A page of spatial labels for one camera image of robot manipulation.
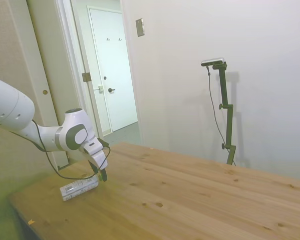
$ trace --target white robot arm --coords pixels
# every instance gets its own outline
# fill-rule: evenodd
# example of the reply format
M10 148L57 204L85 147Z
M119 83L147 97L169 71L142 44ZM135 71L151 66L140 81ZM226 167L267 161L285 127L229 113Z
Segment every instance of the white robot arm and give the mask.
M0 128L31 141L44 152L78 149L88 156L94 173L100 170L103 179L107 179L107 161L102 151L105 146L95 136L92 123L84 110L76 108L67 111L63 125L52 127L39 126L32 121L34 112L31 99L0 81Z

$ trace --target door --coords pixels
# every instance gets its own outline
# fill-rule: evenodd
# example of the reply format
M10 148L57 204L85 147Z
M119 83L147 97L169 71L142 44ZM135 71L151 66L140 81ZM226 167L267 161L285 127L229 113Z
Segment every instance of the door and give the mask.
M112 131L137 122L122 14L90 9Z

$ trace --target light switch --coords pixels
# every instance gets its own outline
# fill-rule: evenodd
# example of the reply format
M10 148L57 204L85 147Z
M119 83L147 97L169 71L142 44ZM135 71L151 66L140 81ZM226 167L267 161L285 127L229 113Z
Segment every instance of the light switch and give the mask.
M138 33L138 37L144 36L144 26L143 26L143 19L140 18L135 21L136 22L136 31Z

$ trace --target wooden table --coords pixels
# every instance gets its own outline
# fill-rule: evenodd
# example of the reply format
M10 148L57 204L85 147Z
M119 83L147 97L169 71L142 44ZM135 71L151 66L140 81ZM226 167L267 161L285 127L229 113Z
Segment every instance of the wooden table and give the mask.
M108 181L69 201L53 175L11 203L44 240L300 240L300 180L127 143L108 162Z

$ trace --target black cable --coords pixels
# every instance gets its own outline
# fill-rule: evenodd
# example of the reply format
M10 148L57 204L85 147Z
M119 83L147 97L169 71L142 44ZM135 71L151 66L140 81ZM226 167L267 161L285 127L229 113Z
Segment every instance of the black cable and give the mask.
M90 179L90 178L92 178L92 177L94 177L94 176L96 175L96 173L95 173L95 174L93 174L92 176L85 177L85 178L67 177L67 176L62 176L62 175L60 175L59 172L58 172L58 171L55 169L55 167L53 166L53 164L52 164L52 162L51 162L51 160L50 160L50 157L49 157L49 155L48 155L48 152L46 151L45 145L44 145L44 143L43 143L43 141L42 141L42 138L41 138L41 133L40 133L38 124L37 124L34 120L32 120L32 121L34 122L34 124L35 124L35 126L36 126L36 128L37 128L37 130L38 130L39 138L40 138L41 144L42 144L42 146L43 146L43 149L44 149L44 151L45 151L46 157L48 158L48 161L49 161L50 165L52 166L54 172L55 172L59 177L61 177L61 178L63 178L63 179L71 179L71 180L86 180L86 179ZM102 162L101 166L99 167L98 171L100 170L100 168L103 166L103 164L105 163L106 159L107 159L108 156L110 155L111 148L108 147L108 146L106 146L106 148L109 149L109 152L108 152L108 154L106 155L106 157L105 157L104 161Z
M214 120L215 120L215 124L216 124L216 127L218 128L218 131L222 137L222 140L223 140L223 143L225 145L225 140L224 140L224 137L221 133L221 130L219 128L219 124L216 120L216 115L215 115L215 108L214 108L214 103L213 103L213 98L212 98L212 93L211 93L211 79L210 79L210 76L211 76L211 73L210 73L210 70L209 70L209 66L206 67L208 69L208 76L209 76L209 92L210 92L210 98L211 98L211 102L212 102L212 107L213 107L213 114L214 114Z

